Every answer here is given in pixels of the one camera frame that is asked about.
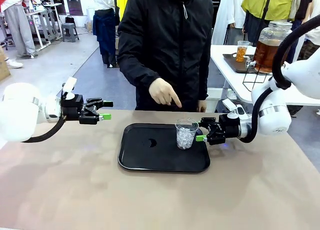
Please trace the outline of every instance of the black tray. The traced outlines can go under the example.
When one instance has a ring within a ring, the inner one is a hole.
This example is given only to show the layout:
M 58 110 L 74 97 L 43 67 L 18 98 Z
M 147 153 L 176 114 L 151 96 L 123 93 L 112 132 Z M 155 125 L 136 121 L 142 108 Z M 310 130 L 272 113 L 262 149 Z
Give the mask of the black tray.
M 234 57 L 234 55 L 236 55 L 236 53 L 233 54 L 223 54 L 224 60 L 228 63 L 228 65 L 231 67 L 231 69 L 233 69 L 233 71 L 237 72 L 237 73 L 246 73 L 247 69 L 246 69 L 246 59 L 244 59 L 243 62 L 238 62 L 236 61 L 236 58 Z M 255 70 L 248 70 L 248 73 L 255 73 Z
M 206 144 L 194 140 L 192 147 L 177 147 L 174 125 L 135 123 L 125 128 L 118 156 L 128 170 L 198 173 L 210 166 Z

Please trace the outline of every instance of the ice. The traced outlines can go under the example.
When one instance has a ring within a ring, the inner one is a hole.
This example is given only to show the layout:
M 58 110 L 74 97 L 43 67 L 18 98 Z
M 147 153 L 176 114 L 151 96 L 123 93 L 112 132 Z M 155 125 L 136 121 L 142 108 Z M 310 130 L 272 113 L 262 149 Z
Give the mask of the ice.
M 188 149 L 192 146 L 192 143 L 194 141 L 195 132 L 190 131 L 188 128 L 180 128 L 177 129 L 176 133 L 176 142 L 179 148 L 182 149 Z

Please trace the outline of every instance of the gray pants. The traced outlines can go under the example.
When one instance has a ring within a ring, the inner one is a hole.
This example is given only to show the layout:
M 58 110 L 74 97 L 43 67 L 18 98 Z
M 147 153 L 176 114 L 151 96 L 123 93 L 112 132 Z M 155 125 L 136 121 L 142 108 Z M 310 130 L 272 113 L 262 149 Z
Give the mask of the gray pants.
M 236 46 L 238 45 L 238 41 L 243 41 L 243 40 L 244 40 L 244 34 L 242 33 L 242 29 L 230 27 L 229 34 L 228 34 L 228 41 L 226 44 L 229 46 Z
M 33 55 L 36 52 L 31 29 L 24 8 L 19 5 L 10 6 L 4 11 L 18 56 Z

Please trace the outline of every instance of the white wall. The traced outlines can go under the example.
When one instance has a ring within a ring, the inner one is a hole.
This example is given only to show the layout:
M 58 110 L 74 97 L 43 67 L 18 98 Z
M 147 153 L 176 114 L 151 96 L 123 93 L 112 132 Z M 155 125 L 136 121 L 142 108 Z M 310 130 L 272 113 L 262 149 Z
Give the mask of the white wall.
M 69 14 L 68 3 L 67 0 L 64 0 L 65 11 Z M 75 24 L 77 27 L 84 27 L 85 23 L 88 21 L 87 18 L 87 9 L 94 8 L 93 0 L 81 0 L 82 12 L 83 16 L 72 16 L 74 18 Z M 66 16 L 60 16 L 62 22 L 65 22 Z

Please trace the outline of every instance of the plastic cup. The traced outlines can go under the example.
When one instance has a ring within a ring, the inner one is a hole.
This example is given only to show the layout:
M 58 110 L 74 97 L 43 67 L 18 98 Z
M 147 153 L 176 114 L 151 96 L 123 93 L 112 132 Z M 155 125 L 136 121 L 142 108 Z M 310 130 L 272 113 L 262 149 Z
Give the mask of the plastic cup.
M 249 41 L 238 41 L 238 50 L 235 59 L 237 62 L 243 62 L 245 60 L 245 54 L 249 45 Z
M 178 148 L 186 150 L 192 146 L 199 124 L 191 118 L 176 121 L 176 143 Z

